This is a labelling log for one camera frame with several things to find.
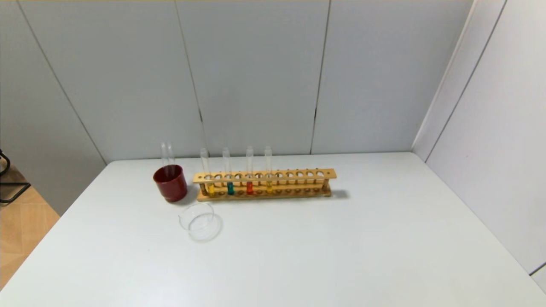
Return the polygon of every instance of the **glass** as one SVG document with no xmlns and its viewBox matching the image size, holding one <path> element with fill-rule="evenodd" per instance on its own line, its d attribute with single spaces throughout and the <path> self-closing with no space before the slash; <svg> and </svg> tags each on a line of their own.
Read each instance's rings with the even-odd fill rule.
<svg viewBox="0 0 546 307">
<path fill-rule="evenodd" d="M 271 178 L 273 177 L 273 173 L 271 170 L 271 147 L 266 146 L 265 147 L 265 176 L 268 178 L 266 181 L 266 187 L 267 187 L 267 193 L 271 194 L 273 193 L 273 184 L 271 183 Z"/>
<path fill-rule="evenodd" d="M 205 173 L 205 179 L 212 179 L 212 176 L 210 175 L 210 168 L 209 168 L 209 152 L 206 148 L 201 148 L 201 163 L 203 164 L 203 173 Z M 215 189 L 214 184 L 210 183 L 207 184 L 208 187 L 208 193 L 210 196 L 214 196 Z"/>
<path fill-rule="evenodd" d="M 165 170 L 165 176 L 172 177 L 175 173 L 176 164 L 174 160 L 173 146 L 170 142 L 161 142 L 161 161 L 163 162 L 163 169 Z"/>
<path fill-rule="evenodd" d="M 195 240 L 212 239 L 218 232 L 214 209 L 208 203 L 192 204 L 178 218 L 180 226 Z"/>
<path fill-rule="evenodd" d="M 222 157 L 224 158 L 225 177 L 231 179 L 232 166 L 229 163 L 230 155 L 229 155 L 229 149 L 227 147 L 224 147 L 224 150 L 222 151 Z M 234 194 L 235 194 L 235 190 L 233 189 L 233 182 L 228 182 L 228 195 L 234 195 Z"/>
<path fill-rule="evenodd" d="M 252 146 L 249 146 L 246 148 L 246 176 L 248 179 L 252 179 L 252 158 L 254 157 L 254 150 L 252 149 Z M 247 194 L 254 194 L 254 190 L 252 188 L 252 181 L 246 182 L 246 193 Z"/>
</svg>

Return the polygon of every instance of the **liquid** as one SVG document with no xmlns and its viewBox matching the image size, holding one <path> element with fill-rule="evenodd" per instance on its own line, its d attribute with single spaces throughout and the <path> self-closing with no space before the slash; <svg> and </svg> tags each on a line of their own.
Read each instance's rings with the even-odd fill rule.
<svg viewBox="0 0 546 307">
<path fill-rule="evenodd" d="M 254 194 L 254 190 L 252 189 L 252 182 L 246 183 L 246 193 L 247 194 Z"/>
<path fill-rule="evenodd" d="M 266 182 L 266 187 L 267 187 L 267 193 L 269 194 L 273 193 L 273 184 L 271 183 L 271 181 Z"/>
<path fill-rule="evenodd" d="M 235 194 L 235 190 L 233 189 L 233 182 L 228 182 L 228 195 Z"/>
<path fill-rule="evenodd" d="M 214 196 L 216 192 L 214 191 L 214 184 L 209 184 L 209 195 Z"/>
</svg>

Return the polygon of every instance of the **wooden floor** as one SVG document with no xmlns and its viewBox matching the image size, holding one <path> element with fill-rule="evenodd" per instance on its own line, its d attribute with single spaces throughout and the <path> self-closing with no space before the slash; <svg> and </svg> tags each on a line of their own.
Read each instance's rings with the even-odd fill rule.
<svg viewBox="0 0 546 307">
<path fill-rule="evenodd" d="M 0 169 L 5 168 L 4 160 Z M 2 182 L 24 181 L 12 167 L 2 176 Z M 3 199 L 14 193 L 12 187 L 0 188 Z M 0 289 L 9 281 L 19 266 L 34 250 L 59 215 L 40 194 L 30 187 L 16 201 L 0 208 Z"/>
</svg>

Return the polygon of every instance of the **red cup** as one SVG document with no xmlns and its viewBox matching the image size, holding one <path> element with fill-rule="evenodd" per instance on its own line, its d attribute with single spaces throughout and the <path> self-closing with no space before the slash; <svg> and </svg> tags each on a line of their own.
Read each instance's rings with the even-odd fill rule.
<svg viewBox="0 0 546 307">
<path fill-rule="evenodd" d="M 153 175 L 153 180 L 167 202 L 177 202 L 188 193 L 188 186 L 180 165 L 169 165 L 158 169 Z"/>
</svg>

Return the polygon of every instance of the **test tube with green liquid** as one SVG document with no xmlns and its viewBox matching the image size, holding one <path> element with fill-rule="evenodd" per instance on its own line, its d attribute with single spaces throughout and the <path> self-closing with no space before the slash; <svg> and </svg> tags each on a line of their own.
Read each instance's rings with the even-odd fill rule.
<svg viewBox="0 0 546 307">
<path fill-rule="evenodd" d="M 209 168 L 209 152 L 206 148 L 201 148 L 201 163 L 203 164 L 203 173 L 205 173 L 205 179 L 212 179 Z M 214 183 L 207 184 L 209 195 L 214 196 Z"/>
<path fill-rule="evenodd" d="M 271 147 L 267 146 L 265 148 L 265 176 L 267 177 L 266 181 L 266 191 L 268 194 L 273 193 L 273 184 L 271 183 L 271 178 L 273 177 L 271 169 Z"/>
<path fill-rule="evenodd" d="M 232 177 L 232 165 L 230 164 L 230 156 L 229 156 L 229 149 L 227 147 L 224 147 L 222 150 L 222 157 L 224 158 L 224 171 L 226 178 Z M 233 182 L 228 182 L 228 195 L 235 194 L 235 190 L 233 189 Z"/>
</svg>

